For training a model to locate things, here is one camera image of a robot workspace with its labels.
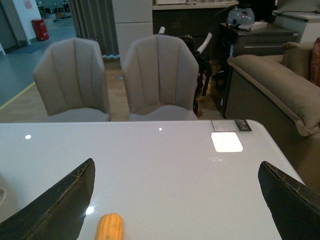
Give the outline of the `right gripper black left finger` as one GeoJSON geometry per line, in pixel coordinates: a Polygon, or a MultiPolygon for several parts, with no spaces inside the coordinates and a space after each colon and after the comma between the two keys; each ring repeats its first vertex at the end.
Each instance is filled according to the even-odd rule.
{"type": "Polygon", "coordinates": [[[89,158],[0,224],[2,240],[76,240],[90,205],[95,163],[89,158]]]}

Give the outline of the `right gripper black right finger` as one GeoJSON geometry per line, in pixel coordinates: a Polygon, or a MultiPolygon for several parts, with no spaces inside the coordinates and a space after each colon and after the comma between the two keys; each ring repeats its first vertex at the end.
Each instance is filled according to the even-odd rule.
{"type": "Polygon", "coordinates": [[[320,238],[320,194],[271,163],[258,170],[263,198],[283,240],[320,238]]]}

